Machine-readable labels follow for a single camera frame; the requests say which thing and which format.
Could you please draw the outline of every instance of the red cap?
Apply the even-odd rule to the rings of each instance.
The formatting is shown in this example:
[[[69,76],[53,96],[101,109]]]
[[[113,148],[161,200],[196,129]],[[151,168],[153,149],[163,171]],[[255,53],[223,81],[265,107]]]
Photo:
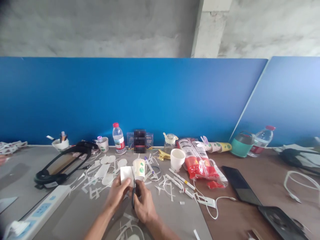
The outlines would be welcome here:
[[[276,128],[273,127],[273,126],[268,125],[268,126],[266,126],[266,129],[268,129],[268,130],[270,130],[270,131],[273,131],[273,130],[275,130]]]

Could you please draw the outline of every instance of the teal container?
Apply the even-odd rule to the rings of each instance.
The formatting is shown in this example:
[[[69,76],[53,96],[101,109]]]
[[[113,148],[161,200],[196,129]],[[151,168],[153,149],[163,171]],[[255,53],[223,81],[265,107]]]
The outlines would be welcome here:
[[[245,158],[254,144],[254,137],[255,135],[250,132],[240,132],[231,142],[231,154],[239,158]]]

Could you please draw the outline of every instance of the desk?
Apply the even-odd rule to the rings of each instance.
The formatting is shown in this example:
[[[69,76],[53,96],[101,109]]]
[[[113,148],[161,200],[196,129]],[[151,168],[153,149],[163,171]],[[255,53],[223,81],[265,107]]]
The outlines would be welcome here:
[[[115,148],[110,148],[107,152],[107,155],[114,155],[114,150]],[[20,219],[47,193],[47,190],[45,189],[38,190],[33,187],[35,185],[33,178],[35,174],[57,154],[58,152],[52,146],[26,148],[14,154],[9,162],[0,168],[1,178],[7,176],[13,168],[17,168],[17,164],[20,164],[21,162],[28,166],[28,171],[23,176],[17,177],[16,181],[7,184],[0,191],[0,195],[3,198],[19,196],[19,198],[3,212],[5,215],[0,215],[1,222],[7,224],[12,220]],[[150,153],[141,154],[140,158],[143,159],[144,156],[149,157],[149,154]],[[120,156],[120,159],[127,159],[128,166],[132,166],[132,161],[137,157],[138,154],[127,152],[125,155]],[[169,172],[170,161],[161,162],[158,160],[158,163],[160,164],[163,174],[171,174]],[[78,178],[82,172],[83,170],[76,171],[70,177],[70,179],[68,179],[66,184],[73,182],[73,180]],[[185,171],[183,171],[181,175],[186,179],[188,178]],[[147,188],[152,193],[157,213],[160,215],[163,221],[181,237],[181,239],[195,239],[195,235],[193,233],[194,229],[197,230],[201,240],[211,239],[209,229],[206,225],[200,207],[194,199],[191,199],[186,194],[180,194],[180,189],[178,189],[176,186],[173,186],[174,189],[172,190],[172,194],[174,194],[176,197],[174,197],[174,201],[172,202],[171,198],[164,191],[161,191],[159,194],[159,191],[157,188],[155,188],[155,185],[158,186],[158,182],[148,184]],[[85,194],[81,190],[81,187],[77,188],[71,193],[70,198],[65,198],[58,209],[52,214],[49,220],[35,236],[34,240],[83,239],[93,221],[101,212],[108,192],[109,188],[103,190],[97,200],[90,200],[89,194]],[[184,201],[185,205],[180,205],[180,201]],[[129,219],[123,216],[124,212],[131,216],[135,216],[131,206],[131,201],[129,201],[128,198],[124,201],[120,210],[110,221],[103,239],[112,240],[117,238],[120,233],[120,222],[123,226],[129,221]],[[145,240],[151,239],[150,233],[146,227],[140,223],[138,225],[144,232]],[[141,235],[139,230],[134,228],[133,231],[138,236]]]
[[[293,200],[284,189],[283,182],[289,170],[297,170],[283,164],[272,149],[266,149],[258,158],[247,157],[239,159],[229,152],[212,153],[208,154],[208,156],[220,168],[223,165],[237,168],[262,205],[281,208],[289,217],[298,220],[310,229],[313,234],[305,230],[310,239],[319,239],[319,192],[289,180],[288,188],[292,189],[292,192],[297,195],[302,204]],[[312,183],[305,181],[303,177],[294,177],[301,183],[312,186]],[[320,183],[319,177],[312,176],[312,178]],[[226,189],[209,190],[206,182],[206,180],[198,180],[196,182],[197,189],[206,197],[213,199],[219,196],[237,198],[231,186],[226,187]],[[259,232],[263,240],[280,239],[255,206],[239,201],[220,199],[218,201],[219,216],[217,220],[213,220],[210,217],[205,205],[201,205],[200,208],[213,239],[248,239],[247,230],[253,228]],[[216,211],[211,210],[211,214],[215,217]]]
[[[114,148],[110,148],[107,155],[113,154]],[[16,152],[5,165],[0,167],[1,198],[19,196],[0,215],[2,228],[7,223],[21,218],[45,196],[47,190],[34,188],[33,177],[56,155],[56,150],[51,146],[28,147]],[[143,158],[145,155],[149,157],[149,153],[141,154],[140,157]],[[137,156],[137,154],[128,152],[123,158],[126,158],[130,164]],[[314,240],[317,239],[315,236],[320,236],[320,229],[318,228],[320,211],[317,202],[318,192],[289,181],[288,187],[294,190],[293,192],[300,198],[302,204],[291,199],[283,187],[283,181],[287,171],[292,170],[292,168],[282,164],[273,150],[265,150],[258,158],[239,159],[232,156],[229,152],[213,153],[209,154],[209,157],[214,159],[219,167],[226,165],[239,169],[263,205],[280,207],[288,216],[304,224],[313,232],[313,234],[307,232],[310,239]],[[170,162],[167,160],[164,162],[158,160],[158,162],[163,173],[169,173]],[[81,174],[82,171],[76,171],[66,184],[70,184]],[[183,169],[179,174],[188,179],[188,175]],[[228,186],[226,189],[209,190],[206,183],[206,180],[198,180],[196,182],[196,187],[205,196],[214,199],[219,196],[236,198],[231,186]],[[164,191],[161,191],[159,195],[154,185],[155,183],[152,183],[147,185],[147,187],[152,192],[158,214],[183,240],[195,239],[193,234],[194,229],[197,230],[201,240],[211,239],[211,236],[214,240],[247,240],[247,230],[252,228],[257,229],[264,240],[280,239],[254,206],[238,201],[234,202],[229,199],[220,199],[218,201],[219,217],[217,220],[213,220],[209,216],[205,205],[200,205],[199,207],[186,194],[180,194],[176,186],[172,190],[176,197],[174,197],[174,202],[171,202],[170,197]],[[90,200],[88,194],[85,194],[78,188],[71,193],[70,198],[67,197],[62,202],[34,239],[83,239],[85,233],[100,213],[107,194],[108,189],[105,189],[101,192],[100,198]],[[184,201],[185,205],[180,205],[180,201]],[[213,216],[216,215],[215,210],[210,211]],[[128,219],[123,217],[124,212],[134,216],[128,199],[126,199],[126,202],[121,207],[121,211],[111,220],[104,239],[112,240],[119,234],[120,221],[122,224],[128,221]],[[150,239],[150,234],[145,227],[139,226],[145,233],[145,239]]]

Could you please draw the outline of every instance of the yellow clip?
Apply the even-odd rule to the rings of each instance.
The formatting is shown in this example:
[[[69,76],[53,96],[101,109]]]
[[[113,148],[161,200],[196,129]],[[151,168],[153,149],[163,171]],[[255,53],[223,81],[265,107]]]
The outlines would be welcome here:
[[[163,161],[164,159],[170,159],[170,154],[165,153],[164,151],[159,149],[159,159]]]

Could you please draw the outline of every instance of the concrete wall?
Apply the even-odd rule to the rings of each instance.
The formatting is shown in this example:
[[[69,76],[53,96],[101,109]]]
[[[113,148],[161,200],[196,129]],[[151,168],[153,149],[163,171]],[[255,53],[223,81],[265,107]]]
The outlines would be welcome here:
[[[320,56],[319,0],[233,0],[218,57]]]
[[[232,0],[204,0],[194,44],[195,58],[216,58]]]
[[[0,56],[190,57],[199,0],[0,0]]]

